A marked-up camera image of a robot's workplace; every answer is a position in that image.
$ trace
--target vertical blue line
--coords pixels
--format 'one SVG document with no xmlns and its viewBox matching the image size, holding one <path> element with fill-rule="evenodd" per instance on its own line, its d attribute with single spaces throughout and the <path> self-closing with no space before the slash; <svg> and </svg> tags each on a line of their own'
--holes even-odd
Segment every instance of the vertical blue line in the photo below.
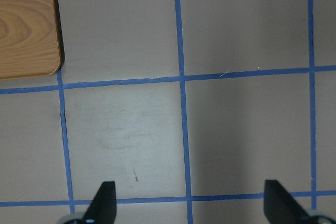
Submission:
<svg viewBox="0 0 336 224">
<path fill-rule="evenodd" d="M 69 155 L 69 145 L 68 145 L 68 133 L 67 133 L 67 123 L 65 118 L 65 98 L 63 89 L 63 80 L 61 69 L 57 72 L 57 82 L 58 82 L 58 94 L 60 102 L 60 115 L 61 115 L 61 126 L 62 126 L 62 138 L 63 138 L 63 152 L 65 161 L 65 171 L 67 177 L 68 186 L 68 197 L 69 197 L 69 208 L 70 213 L 75 212 L 74 204 L 74 194 L 72 191 L 72 178 L 71 178 L 71 168 L 70 168 L 70 155 Z"/>
<path fill-rule="evenodd" d="M 193 206 L 192 206 L 192 192 L 191 192 L 187 105 L 186 105 L 185 75 L 184 75 L 181 0 L 175 0 L 175 12 L 176 12 L 176 29 L 177 29 L 177 49 L 178 49 L 178 56 L 179 56 L 178 57 L 179 58 L 178 67 L 180 70 L 181 114 L 182 114 L 182 134 L 183 134 L 183 151 L 184 151 L 185 189 L 186 189 L 186 201 L 187 201 L 187 218 L 188 218 L 188 224 L 192 224 L 193 223 Z"/>
<path fill-rule="evenodd" d="M 315 107 L 315 59 L 314 59 L 314 19 L 313 0 L 308 0 L 309 39 L 309 93 L 310 93 L 310 157 L 311 157 L 311 208 L 317 207 L 316 179 L 316 107 Z"/>
</svg>

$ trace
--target black object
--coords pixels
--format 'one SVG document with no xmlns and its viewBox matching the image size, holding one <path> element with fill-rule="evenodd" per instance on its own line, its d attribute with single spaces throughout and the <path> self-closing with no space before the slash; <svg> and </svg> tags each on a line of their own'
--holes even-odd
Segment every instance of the black object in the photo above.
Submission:
<svg viewBox="0 0 336 224">
<path fill-rule="evenodd" d="M 114 224 L 117 216 L 117 198 L 114 181 L 103 182 L 82 219 L 64 224 Z"/>
<path fill-rule="evenodd" d="M 336 224 L 328 216 L 309 215 L 277 180 L 266 180 L 264 213 L 270 224 Z"/>
</svg>

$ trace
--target blue grid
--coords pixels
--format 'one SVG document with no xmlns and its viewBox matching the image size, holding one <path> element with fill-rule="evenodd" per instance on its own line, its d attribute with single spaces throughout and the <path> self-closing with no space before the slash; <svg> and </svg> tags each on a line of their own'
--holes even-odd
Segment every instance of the blue grid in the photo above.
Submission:
<svg viewBox="0 0 336 224">
<path fill-rule="evenodd" d="M 317 197 L 319 196 L 335 196 L 336 190 L 317 190 L 316 178 L 316 109 L 315 109 L 315 73 L 324 71 L 336 71 L 336 65 L 332 66 L 315 66 L 314 64 L 314 44 L 313 44 L 313 0 L 308 0 L 308 38 L 309 38 L 309 67 L 308 68 L 288 68 L 288 69 L 269 69 L 244 72 L 228 72 L 228 73 L 213 73 L 213 74 L 198 74 L 186 76 L 184 73 L 184 55 L 183 55 L 183 37 L 182 37 L 182 17 L 180 0 L 175 0 L 176 11 L 176 28 L 177 28 L 177 45 L 178 45 L 178 62 L 179 76 L 161 77 L 156 79 L 127 79 L 127 80 L 110 80 L 96 82 L 78 82 L 63 84 L 61 70 L 57 72 L 57 85 L 32 87 L 32 88 L 13 88 L 0 89 L 0 94 L 19 94 L 45 91 L 58 91 L 60 100 L 60 119 L 62 127 L 62 139 L 64 147 L 64 158 L 66 165 L 66 178 L 68 187 L 69 200 L 62 201 L 19 201 L 19 202 L 0 202 L 0 207 L 15 207 L 15 206 L 69 206 L 70 212 L 75 211 L 75 205 L 88 205 L 91 200 L 74 200 L 72 191 L 71 167 L 69 146 L 67 138 L 67 127 L 65 117 L 65 99 L 64 90 L 89 87 L 105 87 L 111 85 L 131 85 L 145 83 L 163 83 L 163 82 L 179 82 L 181 89 L 181 112 L 182 112 L 182 127 L 183 127 L 183 146 L 184 146 L 184 162 L 185 162 L 185 181 L 186 181 L 186 196 L 185 197 L 160 197 L 160 198 L 130 198 L 118 199 L 118 204 L 134 204 L 134 203 L 149 203 L 149 202 L 186 202 L 187 203 L 187 218 L 188 224 L 193 223 L 192 202 L 193 201 L 216 201 L 216 200 L 235 200 L 235 199 L 262 199 L 263 193 L 259 194 L 235 194 L 235 195 L 216 195 L 216 196 L 192 196 L 191 191 L 191 175 L 190 175 L 190 158 L 188 147 L 188 129 L 187 129 L 187 114 L 186 114 L 186 93 L 185 82 L 194 80 L 212 80 L 212 79 L 229 79 L 229 78 L 244 78 L 252 76 L 270 76 L 277 74 L 309 74 L 309 90 L 310 90 L 310 147 L 311 147 L 311 190 L 297 191 L 291 194 L 294 197 L 311 197 L 311 207 L 316 209 Z"/>
</svg>

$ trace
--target brown wooden tray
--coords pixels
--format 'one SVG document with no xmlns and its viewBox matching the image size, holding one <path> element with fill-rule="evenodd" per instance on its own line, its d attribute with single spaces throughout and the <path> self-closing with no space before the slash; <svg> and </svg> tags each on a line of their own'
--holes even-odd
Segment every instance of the brown wooden tray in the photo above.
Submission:
<svg viewBox="0 0 336 224">
<path fill-rule="evenodd" d="M 49 75 L 60 64 L 54 0 L 0 0 L 0 80 Z"/>
</svg>

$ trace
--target wood grain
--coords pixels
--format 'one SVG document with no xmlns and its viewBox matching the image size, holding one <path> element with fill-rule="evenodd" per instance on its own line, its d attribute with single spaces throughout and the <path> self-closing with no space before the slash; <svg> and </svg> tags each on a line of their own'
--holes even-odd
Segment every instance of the wood grain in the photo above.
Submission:
<svg viewBox="0 0 336 224">
<path fill-rule="evenodd" d="M 54 0 L 0 0 L 0 80 L 52 74 L 60 63 Z"/>
</svg>

